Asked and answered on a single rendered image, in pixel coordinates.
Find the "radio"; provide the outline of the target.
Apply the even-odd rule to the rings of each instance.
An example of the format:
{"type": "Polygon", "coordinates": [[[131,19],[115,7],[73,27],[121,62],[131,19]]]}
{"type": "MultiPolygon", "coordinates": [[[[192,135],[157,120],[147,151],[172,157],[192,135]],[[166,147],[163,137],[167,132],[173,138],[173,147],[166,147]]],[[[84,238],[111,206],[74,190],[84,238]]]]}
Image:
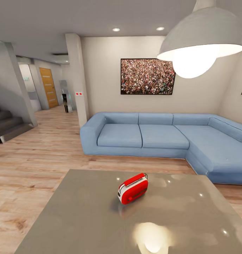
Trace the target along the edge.
{"type": "Polygon", "coordinates": [[[122,204],[128,204],[143,195],[147,191],[147,187],[148,178],[146,174],[141,173],[120,185],[118,189],[118,198],[122,204]]]}

